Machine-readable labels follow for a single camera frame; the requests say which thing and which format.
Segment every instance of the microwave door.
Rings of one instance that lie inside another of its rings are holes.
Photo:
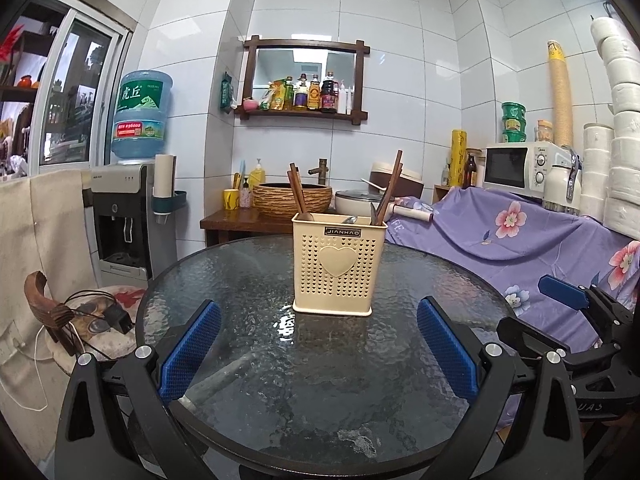
[[[487,150],[484,181],[525,189],[526,161],[527,148],[492,148]]]

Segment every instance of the microwave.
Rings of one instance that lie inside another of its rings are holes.
[[[570,168],[571,153],[546,140],[490,144],[482,186],[542,199],[552,166]]]

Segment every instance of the metal screw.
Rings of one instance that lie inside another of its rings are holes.
[[[136,348],[136,357],[138,359],[145,359],[147,357],[149,357],[151,355],[151,352],[153,350],[151,349],[151,346],[149,345],[142,345],[139,346],[138,348]]]
[[[491,357],[498,357],[498,355],[502,354],[502,348],[500,348],[500,345],[497,345],[496,343],[489,343],[487,346],[484,347],[484,350]]]
[[[560,362],[560,356],[556,352],[547,352],[546,358],[550,363],[557,365]]]
[[[93,357],[93,356],[92,356],[91,354],[89,354],[89,353],[84,353],[84,354],[82,354],[82,355],[78,358],[78,364],[79,364],[80,366],[87,365],[87,364],[89,364],[89,363],[91,362],[91,358],[92,358],[92,357]]]

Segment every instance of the pot lid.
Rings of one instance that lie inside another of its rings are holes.
[[[363,202],[380,202],[382,195],[363,191],[361,189],[350,189],[347,191],[336,191],[337,198],[345,198],[347,200],[361,200]]]

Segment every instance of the yellow cup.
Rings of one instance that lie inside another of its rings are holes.
[[[222,192],[222,202],[225,209],[238,209],[240,207],[240,190],[225,189]]]

